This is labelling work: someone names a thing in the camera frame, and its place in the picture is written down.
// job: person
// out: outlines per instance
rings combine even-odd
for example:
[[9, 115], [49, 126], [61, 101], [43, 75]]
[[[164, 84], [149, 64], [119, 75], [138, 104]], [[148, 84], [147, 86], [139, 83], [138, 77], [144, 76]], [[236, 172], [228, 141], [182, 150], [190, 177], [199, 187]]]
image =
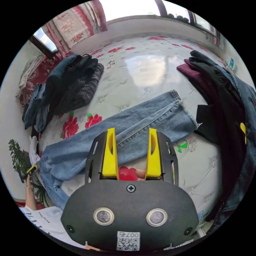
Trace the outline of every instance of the person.
[[[145, 170], [136, 170], [135, 173], [140, 180], [144, 179]], [[69, 237], [61, 223], [62, 210], [60, 208], [51, 206], [41, 210], [37, 209], [34, 187], [29, 175], [26, 179], [26, 205], [25, 207], [20, 207], [20, 210], [34, 225], [58, 240], [76, 247], [99, 251], [99, 249], [88, 245], [87, 242], [84, 246], [76, 243]]]

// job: blue jeans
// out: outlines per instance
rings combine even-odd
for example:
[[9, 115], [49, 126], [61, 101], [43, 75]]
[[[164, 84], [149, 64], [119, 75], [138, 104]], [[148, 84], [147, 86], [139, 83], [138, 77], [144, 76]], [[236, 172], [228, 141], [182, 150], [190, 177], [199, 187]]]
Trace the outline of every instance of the blue jeans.
[[35, 119], [34, 128], [37, 132], [41, 132], [46, 124], [48, 114], [48, 106], [42, 106], [38, 109], [37, 116]]
[[34, 88], [34, 92], [32, 94], [31, 100], [29, 102], [29, 106], [27, 108], [25, 117], [24, 117], [24, 125], [25, 129], [34, 125], [35, 119], [37, 116], [37, 112], [42, 105], [42, 100], [45, 94], [45, 84], [37, 84]]
[[220, 227], [237, 208], [247, 192], [256, 170], [256, 92], [250, 85], [243, 82], [241, 79], [230, 73], [228, 70], [222, 68], [202, 53], [193, 51], [191, 52], [191, 55], [216, 66], [239, 92], [245, 107], [247, 141], [245, 161], [233, 191], [227, 201], [224, 203], [214, 224], [209, 229], [209, 234]]
[[197, 122], [173, 90], [47, 146], [39, 168], [46, 191], [57, 207], [64, 209], [69, 198], [60, 188], [62, 182], [81, 172], [94, 138], [113, 127], [118, 164], [122, 165], [147, 155], [149, 128], [157, 129], [176, 142], [196, 130]]

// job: bracelet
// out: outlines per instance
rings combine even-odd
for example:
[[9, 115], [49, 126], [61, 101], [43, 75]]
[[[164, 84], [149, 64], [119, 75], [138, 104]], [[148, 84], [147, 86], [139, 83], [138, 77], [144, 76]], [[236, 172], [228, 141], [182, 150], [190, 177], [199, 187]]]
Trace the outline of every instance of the bracelet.
[[30, 186], [28, 186], [28, 185], [26, 185], [26, 186], [33, 190], [33, 188], [32, 188], [32, 187], [30, 187]]

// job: mattress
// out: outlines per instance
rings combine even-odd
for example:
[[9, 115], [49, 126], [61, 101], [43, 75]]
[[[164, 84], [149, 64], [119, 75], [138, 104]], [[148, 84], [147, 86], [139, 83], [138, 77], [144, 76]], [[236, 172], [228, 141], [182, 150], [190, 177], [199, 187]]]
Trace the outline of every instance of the mattress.
[[[105, 71], [91, 103], [63, 116], [54, 116], [39, 139], [40, 152], [48, 145], [173, 89], [196, 118], [197, 105], [207, 103], [176, 69], [190, 57], [192, 50], [202, 52], [223, 66], [215, 54], [200, 45], [163, 34], [126, 37], [92, 49], [90, 54], [99, 59]], [[217, 145], [194, 133], [174, 143], [174, 148], [180, 187], [191, 196], [200, 226], [221, 194], [220, 151]], [[130, 162], [125, 167], [145, 169], [146, 158]], [[84, 175], [79, 174], [63, 182], [61, 188], [71, 195], [83, 184]]]

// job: wall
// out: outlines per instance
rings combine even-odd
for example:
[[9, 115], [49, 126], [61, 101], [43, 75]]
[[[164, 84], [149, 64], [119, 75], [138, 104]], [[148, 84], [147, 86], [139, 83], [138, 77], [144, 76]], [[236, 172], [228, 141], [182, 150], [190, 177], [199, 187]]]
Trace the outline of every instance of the wall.
[[167, 18], [147, 15], [130, 16], [108, 21], [107, 25], [108, 31], [84, 39], [73, 47], [73, 52], [84, 54], [94, 49], [95, 44], [100, 45], [110, 39], [129, 34], [157, 32], [170, 33], [173, 36], [178, 35], [190, 39], [207, 47], [218, 56], [222, 53], [221, 48], [209, 41], [206, 32]]
[[234, 71], [237, 73], [238, 77], [249, 85], [254, 86], [251, 75], [243, 62], [242, 58], [232, 46], [232, 44], [224, 38], [224, 52], [223, 57], [224, 60], [228, 60], [230, 62], [230, 58], [233, 58], [235, 66]]
[[25, 199], [25, 185], [19, 175], [14, 172], [8, 142], [16, 140], [25, 151], [29, 150], [29, 135], [31, 130], [24, 130], [21, 117], [21, 105], [15, 98], [21, 73], [29, 59], [39, 50], [27, 42], [19, 51], [10, 65], [0, 89], [0, 168], [3, 179], [12, 197]]

